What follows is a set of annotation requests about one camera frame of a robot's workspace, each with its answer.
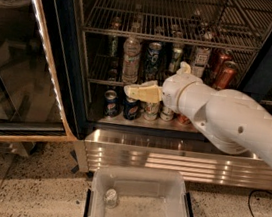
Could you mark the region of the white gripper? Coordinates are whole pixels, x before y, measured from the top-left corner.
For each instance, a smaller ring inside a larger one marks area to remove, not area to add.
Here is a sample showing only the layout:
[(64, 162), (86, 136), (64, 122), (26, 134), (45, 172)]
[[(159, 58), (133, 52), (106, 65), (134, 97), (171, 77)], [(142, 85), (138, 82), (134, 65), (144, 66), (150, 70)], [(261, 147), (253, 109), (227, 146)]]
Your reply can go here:
[(143, 84), (130, 84), (124, 87), (124, 93), (132, 99), (144, 102), (159, 103), (161, 100), (164, 105), (179, 112), (179, 98), (185, 88), (193, 83), (202, 83), (201, 78), (190, 74), (191, 68), (187, 62), (181, 62), (177, 74), (164, 80), (162, 88), (157, 81), (144, 82)]

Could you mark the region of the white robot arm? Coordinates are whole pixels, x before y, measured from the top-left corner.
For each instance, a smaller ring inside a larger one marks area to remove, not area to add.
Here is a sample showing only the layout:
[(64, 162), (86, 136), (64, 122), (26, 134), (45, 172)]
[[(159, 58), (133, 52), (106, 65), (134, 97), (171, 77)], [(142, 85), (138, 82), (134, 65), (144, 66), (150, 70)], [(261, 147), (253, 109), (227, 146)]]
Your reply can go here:
[(205, 137), (226, 154), (250, 151), (272, 168), (272, 115), (238, 90), (217, 91), (191, 74), (182, 62), (176, 74), (159, 86), (156, 81), (124, 87), (129, 98), (162, 102), (185, 115)]

